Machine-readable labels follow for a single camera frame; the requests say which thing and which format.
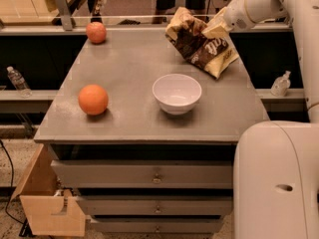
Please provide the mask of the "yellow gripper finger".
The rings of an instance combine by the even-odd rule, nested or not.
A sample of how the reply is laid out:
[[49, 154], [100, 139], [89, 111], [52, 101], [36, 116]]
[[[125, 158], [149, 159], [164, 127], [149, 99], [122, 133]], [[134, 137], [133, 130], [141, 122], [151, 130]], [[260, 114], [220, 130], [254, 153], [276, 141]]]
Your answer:
[[212, 18], [214, 22], [224, 22], [225, 21], [225, 12], [226, 7], [223, 7], [221, 10], [219, 10], [216, 15]]
[[211, 19], [202, 31], [202, 35], [207, 39], [227, 37], [231, 30], [232, 28], [223, 19]]

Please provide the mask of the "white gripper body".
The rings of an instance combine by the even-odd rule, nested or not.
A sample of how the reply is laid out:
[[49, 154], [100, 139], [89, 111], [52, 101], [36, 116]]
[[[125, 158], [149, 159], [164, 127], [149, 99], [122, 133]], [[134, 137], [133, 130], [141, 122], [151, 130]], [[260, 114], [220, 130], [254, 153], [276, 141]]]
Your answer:
[[234, 31], [244, 31], [256, 25], [251, 0], [231, 0], [226, 6], [223, 19]]

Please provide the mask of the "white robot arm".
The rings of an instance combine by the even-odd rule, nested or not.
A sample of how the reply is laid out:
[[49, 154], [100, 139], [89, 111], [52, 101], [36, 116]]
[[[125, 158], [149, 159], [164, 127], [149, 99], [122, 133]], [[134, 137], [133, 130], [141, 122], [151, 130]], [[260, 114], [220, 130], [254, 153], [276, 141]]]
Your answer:
[[233, 167], [234, 239], [319, 239], [319, 0], [232, 0], [210, 30], [288, 17], [310, 122], [266, 121], [241, 136]]

